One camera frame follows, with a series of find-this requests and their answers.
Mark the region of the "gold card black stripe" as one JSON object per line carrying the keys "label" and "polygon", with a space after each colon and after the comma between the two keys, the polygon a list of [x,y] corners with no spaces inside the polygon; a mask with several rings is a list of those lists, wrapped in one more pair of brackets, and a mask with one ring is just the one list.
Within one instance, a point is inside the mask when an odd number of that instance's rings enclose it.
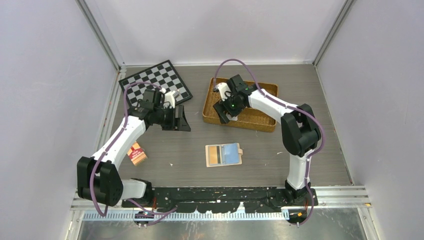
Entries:
{"label": "gold card black stripe", "polygon": [[221,164],[221,146],[214,145],[208,147],[208,156],[210,165],[220,165]]}

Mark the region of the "beige leather card holder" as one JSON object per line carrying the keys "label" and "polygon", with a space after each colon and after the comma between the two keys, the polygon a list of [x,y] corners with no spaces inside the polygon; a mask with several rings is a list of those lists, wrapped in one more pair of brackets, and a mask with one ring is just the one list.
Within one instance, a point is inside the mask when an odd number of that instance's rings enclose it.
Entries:
{"label": "beige leather card holder", "polygon": [[[221,164],[210,165],[209,164],[209,147],[210,146],[221,146]],[[239,143],[226,143],[226,144],[210,144],[205,146],[205,162],[208,168],[211,167],[223,167],[223,166],[235,166],[241,165],[243,150]]]}

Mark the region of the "white card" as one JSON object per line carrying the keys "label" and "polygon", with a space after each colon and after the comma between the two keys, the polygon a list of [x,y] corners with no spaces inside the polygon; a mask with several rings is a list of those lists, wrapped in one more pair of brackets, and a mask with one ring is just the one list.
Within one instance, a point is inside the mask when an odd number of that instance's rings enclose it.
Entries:
{"label": "white card", "polygon": [[226,114],[226,117],[230,120],[230,121],[237,121],[238,117],[237,116],[231,116],[230,114]]}

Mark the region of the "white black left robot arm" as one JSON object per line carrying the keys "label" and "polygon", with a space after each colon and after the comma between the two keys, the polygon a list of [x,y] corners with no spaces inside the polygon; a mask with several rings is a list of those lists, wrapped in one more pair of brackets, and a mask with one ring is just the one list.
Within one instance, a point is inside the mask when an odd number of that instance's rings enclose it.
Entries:
{"label": "white black left robot arm", "polygon": [[135,105],[130,105],[110,139],[90,157],[77,162],[77,194],[97,206],[113,207],[119,201],[134,199],[141,207],[153,202],[152,184],[142,179],[122,180],[119,167],[136,140],[150,126],[164,131],[191,131],[183,105],[176,105],[179,92],[147,89]]}

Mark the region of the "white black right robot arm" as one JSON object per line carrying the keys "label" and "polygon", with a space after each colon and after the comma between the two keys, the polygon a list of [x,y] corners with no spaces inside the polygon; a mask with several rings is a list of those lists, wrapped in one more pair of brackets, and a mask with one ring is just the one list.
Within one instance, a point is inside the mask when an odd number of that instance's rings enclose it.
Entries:
{"label": "white black right robot arm", "polygon": [[220,100],[213,108],[222,124],[237,117],[244,109],[259,110],[281,126],[282,143],[289,153],[289,174],[284,183],[285,198],[291,205],[299,205],[311,194],[310,164],[312,155],[323,139],[320,125],[312,108],[295,105],[269,94],[257,82],[248,85],[240,75],[216,84],[213,91]]}

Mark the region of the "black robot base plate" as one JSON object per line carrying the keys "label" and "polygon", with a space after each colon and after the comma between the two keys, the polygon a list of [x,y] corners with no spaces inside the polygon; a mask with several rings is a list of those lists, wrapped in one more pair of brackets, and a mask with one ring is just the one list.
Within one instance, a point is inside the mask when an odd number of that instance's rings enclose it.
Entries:
{"label": "black robot base plate", "polygon": [[290,193],[275,186],[262,187],[155,187],[142,198],[124,200],[122,207],[138,205],[153,207],[160,213],[173,209],[177,213],[201,214],[234,213],[240,207],[246,213],[277,213],[282,207],[306,207],[317,205],[316,195],[304,190],[300,194]]}

